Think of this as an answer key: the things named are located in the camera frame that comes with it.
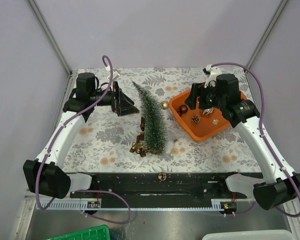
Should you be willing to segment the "orange plastic bin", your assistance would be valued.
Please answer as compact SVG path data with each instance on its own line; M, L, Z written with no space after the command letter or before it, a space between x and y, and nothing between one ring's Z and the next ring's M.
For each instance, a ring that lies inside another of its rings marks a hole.
M190 90L187 90L172 97L169 101L169 108L176 122L194 142L205 141L231 126L230 122L223 118L221 111L218 109L215 109L209 116L203 116L202 110L199 108L189 109L179 115L179 107L185 104L190 92Z

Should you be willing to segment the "gold glitter ball ornament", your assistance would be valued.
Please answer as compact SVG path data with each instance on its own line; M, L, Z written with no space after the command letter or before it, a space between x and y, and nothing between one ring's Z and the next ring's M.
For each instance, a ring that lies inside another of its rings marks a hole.
M169 103L167 101L162 101L160 105L163 110L167 110L169 108Z

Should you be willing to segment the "small green christmas tree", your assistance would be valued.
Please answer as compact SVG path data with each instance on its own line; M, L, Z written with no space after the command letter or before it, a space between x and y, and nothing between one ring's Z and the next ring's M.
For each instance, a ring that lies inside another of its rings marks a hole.
M168 144L168 129L163 109L157 98L146 88L132 81L141 102L140 113L145 119L144 142L148 152L161 155Z

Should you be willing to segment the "brown leaf decoration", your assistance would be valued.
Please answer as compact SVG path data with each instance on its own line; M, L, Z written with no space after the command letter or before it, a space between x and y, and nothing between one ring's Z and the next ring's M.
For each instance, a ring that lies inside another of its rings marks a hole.
M147 155L147 148L144 144L145 140L145 125L146 125L146 119L144 117L141 117L140 119L140 132L136 136L136 141L130 148L130 153L136 153L140 157L145 157Z

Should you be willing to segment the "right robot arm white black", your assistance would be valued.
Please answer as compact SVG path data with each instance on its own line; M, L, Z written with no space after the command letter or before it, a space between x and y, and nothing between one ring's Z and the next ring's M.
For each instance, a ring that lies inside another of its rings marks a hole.
M192 84L185 104L191 110L220 110L248 145L263 176L262 182L252 183L253 197L261 208L277 208L295 198L300 203L300 173L287 163L267 137L261 114L251 100L241 97L234 74L219 74L214 80Z

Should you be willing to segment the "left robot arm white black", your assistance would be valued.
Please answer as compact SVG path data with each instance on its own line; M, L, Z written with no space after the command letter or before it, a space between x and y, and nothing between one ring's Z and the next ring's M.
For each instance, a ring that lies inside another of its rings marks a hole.
M97 195L99 186L87 173L63 171L67 153L80 129L98 106L110 106L117 116L137 114L138 108L113 81L101 89L98 78L91 72L78 74L76 87L65 102L60 121L44 149L34 160L26 160L23 172L30 192L63 199L68 193L81 192L88 198Z

